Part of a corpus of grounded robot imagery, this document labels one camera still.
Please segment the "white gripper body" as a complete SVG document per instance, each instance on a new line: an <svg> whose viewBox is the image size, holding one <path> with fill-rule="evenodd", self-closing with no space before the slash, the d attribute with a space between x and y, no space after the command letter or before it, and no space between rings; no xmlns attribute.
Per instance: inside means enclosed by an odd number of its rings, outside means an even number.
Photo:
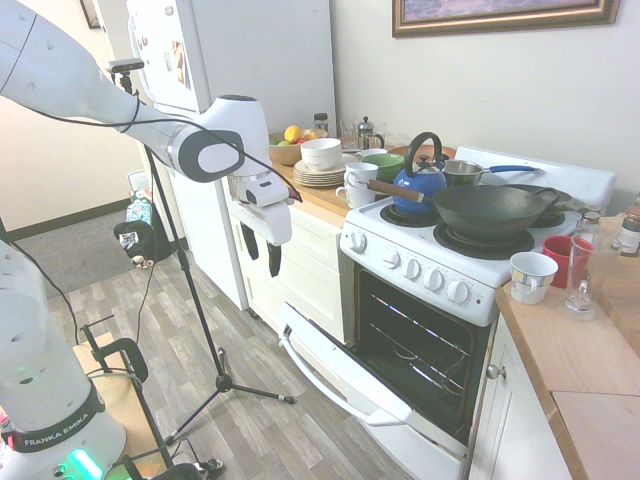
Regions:
<svg viewBox="0 0 640 480"><path fill-rule="evenodd" d="M275 246L292 237L290 192L273 172L228 177L231 203L229 211L244 225Z"/></svg>

